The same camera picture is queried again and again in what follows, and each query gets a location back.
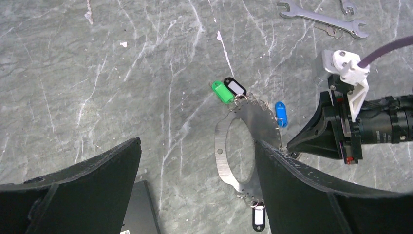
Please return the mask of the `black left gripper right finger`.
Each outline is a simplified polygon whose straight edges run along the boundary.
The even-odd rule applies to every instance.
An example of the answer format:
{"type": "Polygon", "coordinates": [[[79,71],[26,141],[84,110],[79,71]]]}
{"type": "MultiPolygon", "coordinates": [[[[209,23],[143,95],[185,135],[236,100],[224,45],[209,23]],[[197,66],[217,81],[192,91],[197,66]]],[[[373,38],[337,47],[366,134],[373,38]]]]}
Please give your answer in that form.
{"type": "Polygon", "coordinates": [[[274,234],[410,234],[413,194],[354,184],[255,141],[255,162],[274,234]]]}

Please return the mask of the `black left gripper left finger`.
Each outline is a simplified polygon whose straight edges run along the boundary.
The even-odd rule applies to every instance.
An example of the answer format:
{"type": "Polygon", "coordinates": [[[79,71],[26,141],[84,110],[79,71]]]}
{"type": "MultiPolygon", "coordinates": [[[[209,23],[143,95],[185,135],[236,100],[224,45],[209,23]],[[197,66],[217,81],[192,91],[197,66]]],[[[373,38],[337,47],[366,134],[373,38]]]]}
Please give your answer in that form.
{"type": "Polygon", "coordinates": [[[1,233],[120,233],[141,154],[135,137],[54,173],[2,184],[1,233]]]}

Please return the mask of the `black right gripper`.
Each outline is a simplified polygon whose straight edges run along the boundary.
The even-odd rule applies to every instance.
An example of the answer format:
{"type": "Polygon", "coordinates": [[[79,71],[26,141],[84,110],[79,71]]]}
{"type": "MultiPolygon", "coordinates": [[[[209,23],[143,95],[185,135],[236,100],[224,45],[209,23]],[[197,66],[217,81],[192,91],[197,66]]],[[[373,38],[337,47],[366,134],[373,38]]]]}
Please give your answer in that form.
{"type": "Polygon", "coordinates": [[[287,144],[290,153],[308,153],[345,164],[358,164],[363,159],[359,129],[352,122],[348,94],[354,90],[340,80],[328,78],[328,91],[320,93],[319,104],[305,127],[287,144]]]}

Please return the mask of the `metal key organizer plate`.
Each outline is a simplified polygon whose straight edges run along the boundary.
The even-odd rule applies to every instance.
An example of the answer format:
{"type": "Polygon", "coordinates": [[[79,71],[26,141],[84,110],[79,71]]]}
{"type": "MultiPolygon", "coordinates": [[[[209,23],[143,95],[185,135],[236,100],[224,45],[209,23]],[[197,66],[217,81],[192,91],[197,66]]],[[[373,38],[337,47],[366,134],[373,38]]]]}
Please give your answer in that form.
{"type": "Polygon", "coordinates": [[[253,206],[253,202],[264,202],[256,165],[253,165],[248,180],[239,182],[230,168],[226,153],[228,131],[236,119],[241,119],[246,124],[253,139],[263,140],[279,150],[283,149],[282,137],[269,104],[256,99],[252,93],[236,101],[235,107],[231,108],[215,127],[214,147],[218,175],[224,183],[232,186],[242,199],[249,200],[247,205],[253,206]]]}

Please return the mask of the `small silver key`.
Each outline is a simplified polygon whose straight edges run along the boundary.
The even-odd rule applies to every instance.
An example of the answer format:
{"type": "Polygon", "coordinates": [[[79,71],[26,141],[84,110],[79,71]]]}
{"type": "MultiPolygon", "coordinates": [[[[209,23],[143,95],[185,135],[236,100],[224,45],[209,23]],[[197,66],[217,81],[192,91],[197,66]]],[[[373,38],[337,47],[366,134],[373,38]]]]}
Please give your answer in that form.
{"type": "Polygon", "coordinates": [[[341,29],[337,29],[329,25],[317,24],[317,25],[314,25],[314,27],[322,31],[325,31],[327,35],[335,39],[341,39],[344,36],[344,32],[341,29]]]}

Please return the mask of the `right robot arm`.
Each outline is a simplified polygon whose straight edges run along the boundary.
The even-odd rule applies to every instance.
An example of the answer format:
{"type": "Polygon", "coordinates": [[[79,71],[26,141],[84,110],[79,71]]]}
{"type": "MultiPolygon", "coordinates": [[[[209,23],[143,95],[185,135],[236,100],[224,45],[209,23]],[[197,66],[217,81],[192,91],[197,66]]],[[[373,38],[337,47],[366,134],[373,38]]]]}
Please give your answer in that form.
{"type": "Polygon", "coordinates": [[[383,97],[365,101],[352,120],[348,94],[355,88],[328,78],[330,91],[320,93],[315,114],[287,144],[290,153],[308,153],[356,164],[365,144],[397,144],[413,139],[413,97],[383,97]]]}

